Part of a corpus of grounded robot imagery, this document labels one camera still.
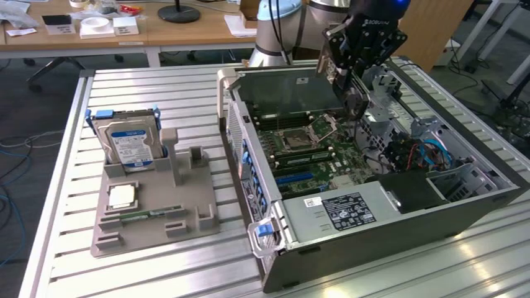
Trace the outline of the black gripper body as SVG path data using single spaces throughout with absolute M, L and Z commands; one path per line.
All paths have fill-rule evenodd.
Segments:
M 362 39 L 380 30 L 400 29 L 400 21 L 412 4 L 410 0 L 352 1 L 349 18 L 345 24 L 354 24 L 357 29 L 356 50 L 358 57 L 362 50 Z

